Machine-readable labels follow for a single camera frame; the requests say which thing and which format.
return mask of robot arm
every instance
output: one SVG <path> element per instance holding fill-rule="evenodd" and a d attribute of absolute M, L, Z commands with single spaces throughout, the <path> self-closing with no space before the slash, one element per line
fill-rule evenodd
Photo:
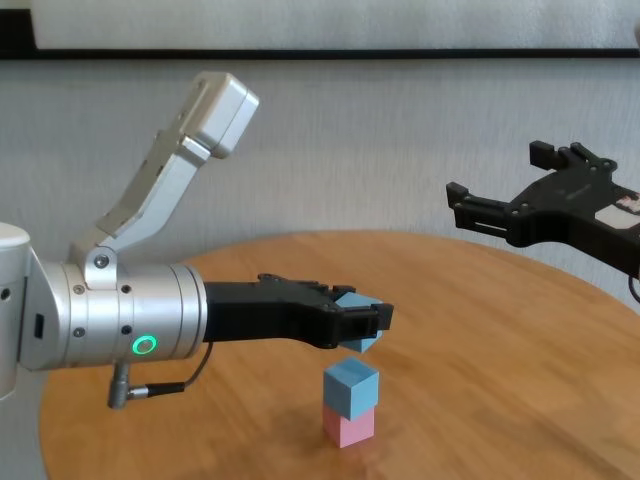
<path fill-rule="evenodd" d="M 613 183 L 617 163 L 579 143 L 556 151 L 540 141 L 530 144 L 530 163 L 553 172 L 510 202 L 476 197 L 449 183 L 456 226 L 504 238 L 515 247 L 564 243 L 638 278 L 640 195 Z"/>
<path fill-rule="evenodd" d="M 183 391 L 220 341 L 288 338 L 317 348 L 374 338 L 390 328 L 388 304 L 341 308 L 348 286 L 260 275 L 205 283 L 189 265 L 124 265 L 118 254 L 157 233 L 207 161 L 225 158 L 258 98 L 224 73 L 196 77 L 181 112 L 161 131 L 115 207 L 72 242 L 66 263 L 42 262 L 29 235 L 0 224 L 0 400 L 29 370 L 114 365 L 108 405 Z M 133 363 L 191 357 L 186 382 L 130 387 Z"/>

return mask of wooden table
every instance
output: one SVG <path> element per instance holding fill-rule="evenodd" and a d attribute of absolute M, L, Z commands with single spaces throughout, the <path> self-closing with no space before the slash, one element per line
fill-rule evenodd
<path fill-rule="evenodd" d="M 322 371 L 353 352 L 221 343 L 186 393 L 124 411 L 106 407 L 110 369 L 53 373 L 52 480 L 640 479 L 640 319 L 579 279 L 402 233 L 285 236 L 191 263 L 206 280 L 269 272 L 395 304 L 362 357 L 381 375 L 376 436 L 340 450 L 322 432 Z M 200 354 L 135 366 L 133 381 L 186 379 Z"/>

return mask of blue cube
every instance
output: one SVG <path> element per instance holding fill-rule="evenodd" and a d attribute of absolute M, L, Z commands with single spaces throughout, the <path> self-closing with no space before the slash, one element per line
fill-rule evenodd
<path fill-rule="evenodd" d="M 355 357 L 324 371 L 324 403 L 340 416 L 355 420 L 378 404 L 380 374 Z"/>
<path fill-rule="evenodd" d="M 363 307 L 370 306 L 376 303 L 382 303 L 380 300 L 375 298 L 365 297 L 364 295 L 360 295 L 357 293 L 349 292 L 344 294 L 338 300 L 336 300 L 336 305 L 342 308 L 348 307 Z M 358 353 L 364 353 L 371 345 L 373 345 L 380 337 L 382 336 L 382 331 L 378 331 L 378 335 L 376 338 L 364 338 L 361 340 L 349 340 L 346 342 L 340 342 L 340 346 L 344 348 L 348 348 L 349 350 L 353 350 Z"/>

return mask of white panel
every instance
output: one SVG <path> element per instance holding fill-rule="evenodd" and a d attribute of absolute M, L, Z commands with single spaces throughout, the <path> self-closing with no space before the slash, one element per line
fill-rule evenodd
<path fill-rule="evenodd" d="M 638 0 L 33 0 L 40 48 L 635 47 Z"/>

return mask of textured wallpaper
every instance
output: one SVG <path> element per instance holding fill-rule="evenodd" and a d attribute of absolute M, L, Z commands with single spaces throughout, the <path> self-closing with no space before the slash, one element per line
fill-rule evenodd
<path fill-rule="evenodd" d="M 129 261 L 317 229 L 408 230 L 506 248 L 454 228 L 445 184 L 510 200 L 543 173 L 529 166 L 536 139 L 580 141 L 619 161 L 618 183 L 640 187 L 640 63 L 631 60 L 4 62 L 0 221 L 29 231 L 41 256 L 63 259 L 123 192 L 203 69 L 234 73 L 262 105 L 236 153 L 201 170 L 153 248 Z M 520 253 L 632 305 L 624 276 L 569 247 Z M 22 372 L 0 407 L 3 479 L 44 475 L 43 379 Z"/>

